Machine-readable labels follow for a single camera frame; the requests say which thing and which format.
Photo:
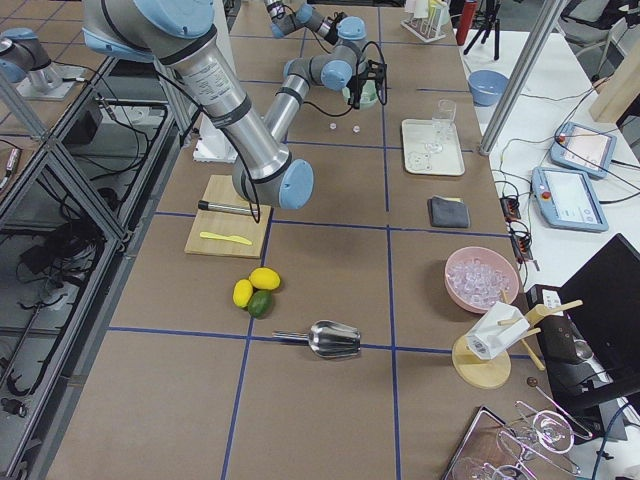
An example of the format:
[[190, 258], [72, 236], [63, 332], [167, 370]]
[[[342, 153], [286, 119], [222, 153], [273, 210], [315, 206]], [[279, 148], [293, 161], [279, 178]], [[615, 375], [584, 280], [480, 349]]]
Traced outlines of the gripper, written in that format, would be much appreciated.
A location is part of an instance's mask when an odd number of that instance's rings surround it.
[[365, 69], [347, 83], [347, 104], [353, 109], [367, 109], [387, 103], [387, 64], [368, 60]]

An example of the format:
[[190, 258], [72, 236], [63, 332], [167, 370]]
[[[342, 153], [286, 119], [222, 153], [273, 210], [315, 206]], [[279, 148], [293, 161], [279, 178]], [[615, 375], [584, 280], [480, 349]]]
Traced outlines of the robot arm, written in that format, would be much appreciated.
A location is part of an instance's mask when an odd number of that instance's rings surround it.
[[103, 55], [158, 61], [177, 72], [188, 96], [238, 154], [232, 174], [236, 192], [256, 205], [299, 209], [312, 195], [314, 172], [282, 140], [310, 88], [347, 91], [348, 105], [358, 109], [368, 84], [385, 100], [386, 65], [368, 58], [371, 43], [359, 17], [338, 14], [330, 19], [307, 3], [291, 13], [279, 1], [265, 6], [275, 37], [306, 28], [333, 47], [286, 64], [284, 82], [265, 116], [256, 112], [217, 46], [211, 1], [86, 1], [83, 34], [86, 45]]
[[336, 12], [333, 17], [323, 16], [314, 7], [303, 3], [292, 10], [282, 1], [264, 2], [271, 19], [271, 32], [275, 38], [284, 38], [301, 29], [307, 29], [319, 35], [331, 45], [338, 41], [338, 25], [346, 17], [344, 12]]

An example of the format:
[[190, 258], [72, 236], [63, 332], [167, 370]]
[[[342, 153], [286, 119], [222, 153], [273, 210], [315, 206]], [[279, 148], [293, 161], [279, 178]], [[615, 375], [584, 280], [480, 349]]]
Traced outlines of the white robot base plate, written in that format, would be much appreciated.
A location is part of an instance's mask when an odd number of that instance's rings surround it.
[[202, 116], [193, 158], [201, 163], [234, 163], [237, 152], [224, 133], [211, 120]]

